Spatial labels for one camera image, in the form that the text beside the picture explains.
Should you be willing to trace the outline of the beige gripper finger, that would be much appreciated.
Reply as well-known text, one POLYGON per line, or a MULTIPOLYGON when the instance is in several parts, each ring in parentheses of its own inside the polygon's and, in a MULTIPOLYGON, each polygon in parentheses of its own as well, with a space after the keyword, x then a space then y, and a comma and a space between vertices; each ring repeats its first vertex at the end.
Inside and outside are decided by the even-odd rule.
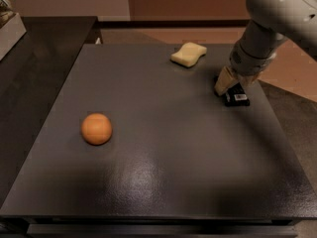
POLYGON ((214 89, 216 93, 221 96, 238 82, 237 75, 233 69, 230 66, 224 66, 220 71, 218 79, 216 80, 214 89))
POLYGON ((257 73, 255 75, 240 75, 239 76, 239 82, 243 87, 249 87, 251 86, 255 81, 258 80, 258 78, 260 77, 260 74, 257 73))

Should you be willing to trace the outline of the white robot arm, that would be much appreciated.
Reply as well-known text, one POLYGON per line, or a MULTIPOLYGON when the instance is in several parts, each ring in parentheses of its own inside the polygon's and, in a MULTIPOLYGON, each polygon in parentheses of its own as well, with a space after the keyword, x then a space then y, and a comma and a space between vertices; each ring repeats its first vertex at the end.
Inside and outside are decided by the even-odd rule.
POLYGON ((317 0, 246 0, 246 7, 251 20, 215 83, 219 96, 257 80, 287 40, 317 60, 317 0))

